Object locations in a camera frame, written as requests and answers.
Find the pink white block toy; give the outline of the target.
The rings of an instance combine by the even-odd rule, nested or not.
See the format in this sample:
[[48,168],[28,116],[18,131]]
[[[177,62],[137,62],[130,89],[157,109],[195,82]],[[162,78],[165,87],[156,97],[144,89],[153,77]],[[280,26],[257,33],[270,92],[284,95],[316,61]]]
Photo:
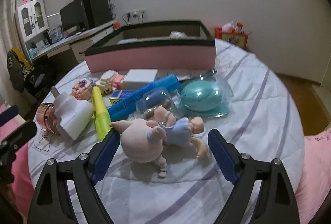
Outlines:
[[108,70],[101,75],[95,85],[100,89],[102,95],[110,94],[115,90],[123,88],[123,80],[125,76],[116,71]]

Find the rose gold metal tin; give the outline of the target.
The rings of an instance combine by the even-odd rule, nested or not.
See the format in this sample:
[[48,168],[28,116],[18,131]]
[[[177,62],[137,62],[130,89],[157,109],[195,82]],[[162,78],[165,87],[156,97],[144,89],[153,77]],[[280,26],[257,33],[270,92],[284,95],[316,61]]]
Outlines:
[[55,115],[55,106],[52,103],[42,103],[36,111],[38,124],[47,131],[59,135],[57,129],[58,119]]

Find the pink pillow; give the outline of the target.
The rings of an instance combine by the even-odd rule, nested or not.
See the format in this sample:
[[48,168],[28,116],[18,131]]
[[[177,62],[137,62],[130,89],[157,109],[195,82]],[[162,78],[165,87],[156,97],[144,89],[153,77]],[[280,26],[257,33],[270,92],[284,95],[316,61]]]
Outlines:
[[295,196],[301,223],[309,223],[330,191],[330,129],[304,137],[304,165]]

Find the white plug adapter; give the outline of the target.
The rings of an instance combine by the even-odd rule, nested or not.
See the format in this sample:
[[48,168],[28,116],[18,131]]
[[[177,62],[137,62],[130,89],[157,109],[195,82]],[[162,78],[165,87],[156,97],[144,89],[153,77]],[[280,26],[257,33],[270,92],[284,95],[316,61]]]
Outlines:
[[77,140],[92,118],[93,105],[65,92],[60,94],[55,86],[51,88],[51,93],[55,98],[53,104],[58,133],[65,139]]

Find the yellow tube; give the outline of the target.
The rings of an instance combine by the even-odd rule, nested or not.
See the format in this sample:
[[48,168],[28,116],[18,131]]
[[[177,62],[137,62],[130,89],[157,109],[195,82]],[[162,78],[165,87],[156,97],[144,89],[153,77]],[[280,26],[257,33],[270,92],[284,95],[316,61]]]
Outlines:
[[92,104],[94,107],[94,125],[98,140],[102,141],[110,131],[110,115],[106,109],[102,93],[97,86],[92,88]]

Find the white glass door cabinet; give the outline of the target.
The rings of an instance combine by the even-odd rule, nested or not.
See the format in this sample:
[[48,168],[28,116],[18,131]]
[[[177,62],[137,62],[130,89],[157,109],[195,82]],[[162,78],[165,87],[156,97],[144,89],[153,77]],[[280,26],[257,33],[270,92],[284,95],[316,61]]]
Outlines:
[[43,0],[32,0],[19,6],[15,12],[15,19],[23,43],[49,28]]

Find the white desk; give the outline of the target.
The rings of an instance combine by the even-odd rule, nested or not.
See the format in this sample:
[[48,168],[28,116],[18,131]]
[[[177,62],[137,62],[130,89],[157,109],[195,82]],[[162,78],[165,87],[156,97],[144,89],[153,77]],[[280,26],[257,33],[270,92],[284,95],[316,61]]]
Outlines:
[[104,23],[103,25],[100,25],[93,29],[89,29],[87,31],[83,31],[82,33],[79,33],[78,35],[73,35],[66,39],[62,39],[59,42],[56,42],[55,44],[49,45],[46,48],[42,48],[39,52],[37,52],[37,54],[35,56],[29,56],[29,60],[31,63],[33,63],[36,59],[38,59],[44,55],[47,55],[56,49],[59,49],[63,46],[71,46],[76,42],[79,42],[83,39],[91,37],[91,36],[99,33],[100,31],[103,31],[109,27],[112,27],[113,22],[116,22],[116,20],[111,20],[110,22]]

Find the black computer monitor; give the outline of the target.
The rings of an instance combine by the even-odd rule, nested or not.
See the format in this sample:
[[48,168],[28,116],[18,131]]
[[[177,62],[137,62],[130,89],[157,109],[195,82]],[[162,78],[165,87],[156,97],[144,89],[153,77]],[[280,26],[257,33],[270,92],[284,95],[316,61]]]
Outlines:
[[73,0],[60,10],[62,29],[67,31],[73,27],[87,29],[88,23],[83,0]]

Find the teal lidded clear dome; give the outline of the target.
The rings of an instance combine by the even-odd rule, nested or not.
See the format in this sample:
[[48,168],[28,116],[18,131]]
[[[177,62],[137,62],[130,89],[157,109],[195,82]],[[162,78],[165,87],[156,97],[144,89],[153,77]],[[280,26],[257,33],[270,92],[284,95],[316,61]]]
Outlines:
[[178,91],[178,108],[186,115],[202,118],[224,117],[231,111],[233,90],[216,75],[204,75],[182,83]]

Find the white small box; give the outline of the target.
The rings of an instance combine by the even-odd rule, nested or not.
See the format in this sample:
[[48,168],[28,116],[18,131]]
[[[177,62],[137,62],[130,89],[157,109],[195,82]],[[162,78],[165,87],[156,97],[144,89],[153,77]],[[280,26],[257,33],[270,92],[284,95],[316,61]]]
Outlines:
[[122,81],[123,89],[139,89],[155,81],[157,69],[130,69]]

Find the clear plastic cup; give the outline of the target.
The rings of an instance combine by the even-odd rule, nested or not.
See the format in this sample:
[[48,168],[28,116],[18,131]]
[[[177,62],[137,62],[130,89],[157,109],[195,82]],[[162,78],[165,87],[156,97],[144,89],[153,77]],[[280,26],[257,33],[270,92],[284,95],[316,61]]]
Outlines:
[[169,94],[166,89],[157,89],[154,94],[149,93],[146,98],[136,102],[136,111],[132,114],[132,119],[153,119],[154,112],[159,106],[170,111],[176,119],[183,117],[185,112],[179,93],[180,91],[176,90]]

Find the black speaker tower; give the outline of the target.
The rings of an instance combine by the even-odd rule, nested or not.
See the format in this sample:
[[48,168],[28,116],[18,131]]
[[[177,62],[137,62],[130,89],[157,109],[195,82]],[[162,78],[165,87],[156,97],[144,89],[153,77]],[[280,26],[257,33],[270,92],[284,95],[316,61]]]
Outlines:
[[99,27],[112,20],[108,0],[83,0],[88,27]]

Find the blue long package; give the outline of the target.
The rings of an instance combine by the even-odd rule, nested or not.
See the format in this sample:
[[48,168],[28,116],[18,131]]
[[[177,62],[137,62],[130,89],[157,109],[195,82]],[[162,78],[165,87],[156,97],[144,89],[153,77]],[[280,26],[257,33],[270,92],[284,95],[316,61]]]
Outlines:
[[181,83],[174,74],[151,82],[108,108],[110,119],[113,122],[127,119],[129,114],[136,111],[136,102],[146,98],[149,93],[154,94],[157,89],[166,89],[171,94],[181,88]]

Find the red toy crate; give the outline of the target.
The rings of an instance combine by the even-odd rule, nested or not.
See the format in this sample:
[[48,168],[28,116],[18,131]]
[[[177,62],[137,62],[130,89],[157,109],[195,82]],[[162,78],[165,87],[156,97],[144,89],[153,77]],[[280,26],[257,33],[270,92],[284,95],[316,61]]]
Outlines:
[[242,49],[247,46],[248,34],[243,31],[243,24],[240,22],[229,22],[221,27],[215,27],[214,36]]

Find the pink black storage box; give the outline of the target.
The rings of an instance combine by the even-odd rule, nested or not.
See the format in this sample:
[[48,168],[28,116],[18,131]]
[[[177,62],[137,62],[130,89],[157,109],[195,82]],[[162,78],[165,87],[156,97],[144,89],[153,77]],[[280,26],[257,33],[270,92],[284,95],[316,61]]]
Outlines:
[[84,52],[92,73],[106,70],[209,70],[215,39],[199,20],[164,20],[116,29]]

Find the white wall socket strip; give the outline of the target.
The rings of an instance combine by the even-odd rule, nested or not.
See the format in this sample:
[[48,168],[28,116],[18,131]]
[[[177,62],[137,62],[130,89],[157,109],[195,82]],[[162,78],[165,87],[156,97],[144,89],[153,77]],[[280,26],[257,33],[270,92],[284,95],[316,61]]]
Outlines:
[[124,17],[131,19],[143,19],[145,15],[146,10],[145,9],[137,9],[137,10],[132,10],[124,13]]

